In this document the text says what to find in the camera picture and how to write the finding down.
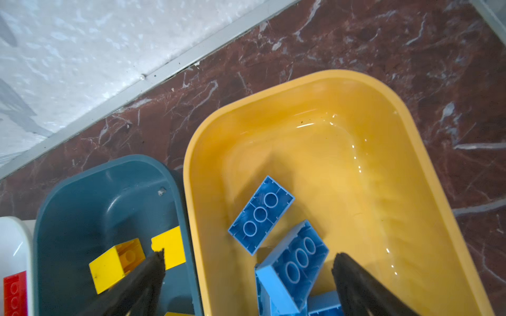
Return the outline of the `white plastic bin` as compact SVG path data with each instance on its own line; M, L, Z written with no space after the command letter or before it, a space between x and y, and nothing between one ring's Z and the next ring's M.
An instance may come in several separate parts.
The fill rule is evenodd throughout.
M1 315L4 315L3 279L26 271L28 315L35 314L32 235L16 217L1 217Z

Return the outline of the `yellow tall brick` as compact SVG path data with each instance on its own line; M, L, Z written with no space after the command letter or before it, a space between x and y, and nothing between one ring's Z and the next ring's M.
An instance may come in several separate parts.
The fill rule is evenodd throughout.
M166 270L186 263L183 238L180 226L159 234L151 239L152 250L164 252Z

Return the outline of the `yellow square brick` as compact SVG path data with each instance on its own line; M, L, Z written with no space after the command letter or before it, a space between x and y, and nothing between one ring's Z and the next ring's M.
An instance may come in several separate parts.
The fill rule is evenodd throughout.
M124 279L146 256L138 238L113 246L89 263L97 294L101 294Z

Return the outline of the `yellow plastic bin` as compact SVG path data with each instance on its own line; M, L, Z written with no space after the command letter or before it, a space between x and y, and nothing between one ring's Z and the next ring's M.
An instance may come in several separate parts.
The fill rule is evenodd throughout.
M384 83L322 71L218 109L194 133L184 190L206 315L258 313L254 267L297 224L350 255L420 315L493 309L407 106ZM228 232L271 176L293 205L255 255Z

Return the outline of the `teal plastic bin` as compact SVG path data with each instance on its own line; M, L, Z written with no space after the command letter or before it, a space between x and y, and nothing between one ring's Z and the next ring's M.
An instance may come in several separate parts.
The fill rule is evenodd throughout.
M166 272L157 306L202 315L183 176L145 155L128 155L60 182L43 202L34 230L37 315L78 315L98 295L89 264L115 245L179 227L186 261Z

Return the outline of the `blue brick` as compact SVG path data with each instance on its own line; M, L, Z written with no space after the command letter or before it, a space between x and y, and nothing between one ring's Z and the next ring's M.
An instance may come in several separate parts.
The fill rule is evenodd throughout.
M308 316L344 316L339 295L336 291L308 298Z
M229 234L254 255L295 197L267 176L228 229Z

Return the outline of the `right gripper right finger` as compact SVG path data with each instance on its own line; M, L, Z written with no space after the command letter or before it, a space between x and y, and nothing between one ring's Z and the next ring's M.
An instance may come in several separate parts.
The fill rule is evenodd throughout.
M345 315L417 314L344 252L336 254L332 275Z

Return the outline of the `blue brick low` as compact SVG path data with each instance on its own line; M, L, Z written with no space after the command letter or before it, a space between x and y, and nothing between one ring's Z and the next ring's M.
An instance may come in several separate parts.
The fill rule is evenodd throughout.
M322 238L304 220L259 264L255 274L279 313L303 310L328 255Z

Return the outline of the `red brick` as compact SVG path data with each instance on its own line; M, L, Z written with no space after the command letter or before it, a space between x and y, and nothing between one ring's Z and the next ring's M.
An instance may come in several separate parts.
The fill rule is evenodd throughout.
M5 316L28 315L26 271L3 279L3 302Z

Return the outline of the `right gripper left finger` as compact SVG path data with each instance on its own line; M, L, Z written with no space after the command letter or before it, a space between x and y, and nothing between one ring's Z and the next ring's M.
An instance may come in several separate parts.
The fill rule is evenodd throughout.
M155 315L166 275L165 252L156 251L81 315Z

